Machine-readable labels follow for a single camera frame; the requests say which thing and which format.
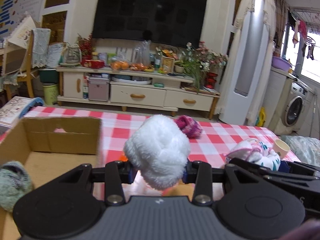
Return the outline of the grey-green knitted hat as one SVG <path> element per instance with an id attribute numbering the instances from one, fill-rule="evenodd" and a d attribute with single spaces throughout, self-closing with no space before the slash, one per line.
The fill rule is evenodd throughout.
<path id="1" fill-rule="evenodd" d="M 1 166 L 1 207 L 12 213 L 16 202 L 33 190 L 28 172 L 19 161 L 9 161 Z"/>

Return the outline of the white patterned soft cloth bundle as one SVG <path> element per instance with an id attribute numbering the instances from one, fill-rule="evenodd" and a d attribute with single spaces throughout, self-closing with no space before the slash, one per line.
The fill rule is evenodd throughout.
<path id="1" fill-rule="evenodd" d="M 238 158 L 256 165 L 266 167 L 272 171 L 279 170 L 281 159 L 272 148 L 258 139 L 249 138 L 234 146 L 226 155 L 226 162 Z"/>

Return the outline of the magenta knitted yarn hat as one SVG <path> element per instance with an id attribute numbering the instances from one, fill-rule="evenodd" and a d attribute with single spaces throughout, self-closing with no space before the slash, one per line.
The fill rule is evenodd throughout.
<path id="1" fill-rule="evenodd" d="M 189 138 L 198 138 L 203 129 L 200 124 L 190 116 L 182 115 L 175 119 L 176 125 Z"/>

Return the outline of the white fluffy plush item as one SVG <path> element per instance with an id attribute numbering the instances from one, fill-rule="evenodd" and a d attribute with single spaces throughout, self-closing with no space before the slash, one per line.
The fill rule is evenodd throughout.
<path id="1" fill-rule="evenodd" d="M 191 148 L 173 119 L 153 115 L 127 139 L 123 151 L 146 183 L 162 191 L 183 177 Z"/>

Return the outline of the white washing machine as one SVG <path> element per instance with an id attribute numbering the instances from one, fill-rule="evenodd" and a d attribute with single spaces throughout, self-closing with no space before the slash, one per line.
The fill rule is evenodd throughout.
<path id="1" fill-rule="evenodd" d="M 300 123 L 304 119 L 304 110 L 307 107 L 307 97 L 309 90 L 307 85 L 297 79 L 293 81 L 289 90 L 289 95 L 281 115 L 281 121 L 286 128 L 292 132 L 300 129 Z"/>

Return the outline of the yellow detergent bottle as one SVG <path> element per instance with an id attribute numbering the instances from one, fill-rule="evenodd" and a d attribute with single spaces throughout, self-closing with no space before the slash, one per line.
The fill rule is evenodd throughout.
<path id="1" fill-rule="evenodd" d="M 256 125 L 257 127 L 263 127 L 265 121 L 266 121 L 265 108 L 264 108 L 264 107 L 261 107 L 255 125 Z"/>

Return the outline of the white standing air conditioner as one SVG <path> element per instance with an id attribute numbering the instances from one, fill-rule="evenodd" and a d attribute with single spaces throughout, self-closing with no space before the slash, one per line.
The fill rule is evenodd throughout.
<path id="1" fill-rule="evenodd" d="M 274 0 L 241 0 L 215 114 L 227 124 L 255 124 L 267 89 L 276 31 Z"/>

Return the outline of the white printed carton box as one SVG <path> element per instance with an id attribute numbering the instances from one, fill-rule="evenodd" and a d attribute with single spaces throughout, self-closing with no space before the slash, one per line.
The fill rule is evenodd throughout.
<path id="1" fill-rule="evenodd" d="M 29 112 L 33 99 L 15 96 L 1 108 L 1 126 L 11 127 Z"/>

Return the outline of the blue cloth item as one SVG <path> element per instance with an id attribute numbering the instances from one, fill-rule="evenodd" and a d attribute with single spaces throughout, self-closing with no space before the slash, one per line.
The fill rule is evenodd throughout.
<path id="1" fill-rule="evenodd" d="M 37 106 L 44 106 L 44 100 L 40 97 L 33 98 L 29 103 L 27 103 L 23 108 L 18 118 L 23 118 L 31 109 Z"/>

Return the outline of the wooden dining chair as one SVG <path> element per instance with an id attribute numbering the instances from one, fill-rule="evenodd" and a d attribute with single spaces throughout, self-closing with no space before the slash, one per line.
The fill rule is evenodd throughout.
<path id="1" fill-rule="evenodd" d="M 2 84 L 8 100 L 12 98 L 11 86 L 25 83 L 29 98 L 34 98 L 33 79 L 39 77 L 39 70 L 31 66 L 34 33 L 29 31 L 27 47 L 23 48 L 7 41 L 2 54 Z"/>

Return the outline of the red gift box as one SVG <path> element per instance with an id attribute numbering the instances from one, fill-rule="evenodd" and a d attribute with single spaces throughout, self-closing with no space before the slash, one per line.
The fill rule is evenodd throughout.
<path id="1" fill-rule="evenodd" d="M 105 62 L 103 60 L 83 60 L 81 62 L 83 67 L 100 69 L 105 67 Z"/>

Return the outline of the potted flower plant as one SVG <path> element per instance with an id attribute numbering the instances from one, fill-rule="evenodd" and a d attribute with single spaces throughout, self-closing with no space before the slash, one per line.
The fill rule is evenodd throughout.
<path id="1" fill-rule="evenodd" d="M 210 50 L 203 41 L 199 42 L 197 48 L 191 42 L 188 42 L 186 46 L 186 49 L 181 51 L 177 65 L 183 67 L 184 74 L 194 79 L 194 87 L 199 92 L 204 86 L 207 73 L 214 68 L 225 67 L 228 56 Z"/>

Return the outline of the bag of oranges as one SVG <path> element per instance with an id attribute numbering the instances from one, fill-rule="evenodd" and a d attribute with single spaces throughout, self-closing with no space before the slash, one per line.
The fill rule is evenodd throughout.
<path id="1" fill-rule="evenodd" d="M 130 64 L 126 59 L 113 57 L 110 61 L 110 66 L 113 70 L 127 70 Z"/>

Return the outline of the framed picture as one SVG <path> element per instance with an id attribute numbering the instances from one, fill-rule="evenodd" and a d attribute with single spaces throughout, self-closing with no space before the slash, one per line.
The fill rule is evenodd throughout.
<path id="1" fill-rule="evenodd" d="M 172 57 L 163 56 L 161 59 L 160 71 L 164 74 L 174 71 L 175 59 Z"/>

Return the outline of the red berry branch decoration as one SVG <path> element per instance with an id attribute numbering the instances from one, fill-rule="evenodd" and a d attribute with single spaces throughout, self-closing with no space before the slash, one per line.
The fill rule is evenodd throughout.
<path id="1" fill-rule="evenodd" d="M 89 34 L 88 38 L 82 37 L 80 34 L 78 34 L 77 44 L 81 50 L 82 56 L 92 55 L 94 51 L 92 34 Z"/>

